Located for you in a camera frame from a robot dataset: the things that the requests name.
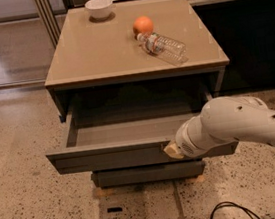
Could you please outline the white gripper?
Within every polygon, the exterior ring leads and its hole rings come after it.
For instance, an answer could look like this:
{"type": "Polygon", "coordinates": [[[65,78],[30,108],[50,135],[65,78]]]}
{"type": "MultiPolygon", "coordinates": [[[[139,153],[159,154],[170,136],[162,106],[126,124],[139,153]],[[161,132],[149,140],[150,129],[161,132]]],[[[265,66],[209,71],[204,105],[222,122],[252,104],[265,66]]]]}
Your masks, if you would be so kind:
{"type": "Polygon", "coordinates": [[[199,157],[211,149],[228,144],[226,140],[210,135],[203,126],[202,119],[202,115],[192,117],[179,127],[175,141],[170,141],[164,148],[164,152],[170,158],[182,159],[184,155],[191,158],[199,157]]]}

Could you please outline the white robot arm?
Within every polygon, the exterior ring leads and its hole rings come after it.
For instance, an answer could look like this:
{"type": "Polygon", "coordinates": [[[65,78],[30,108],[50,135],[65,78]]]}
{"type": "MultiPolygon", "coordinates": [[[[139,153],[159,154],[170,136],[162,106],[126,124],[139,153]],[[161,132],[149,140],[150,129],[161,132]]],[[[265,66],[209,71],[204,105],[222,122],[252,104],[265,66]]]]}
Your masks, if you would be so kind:
{"type": "Polygon", "coordinates": [[[213,98],[198,116],[179,127],[164,152],[170,158],[194,158],[224,144],[239,141],[275,147],[275,111],[260,98],[213,98]]]}

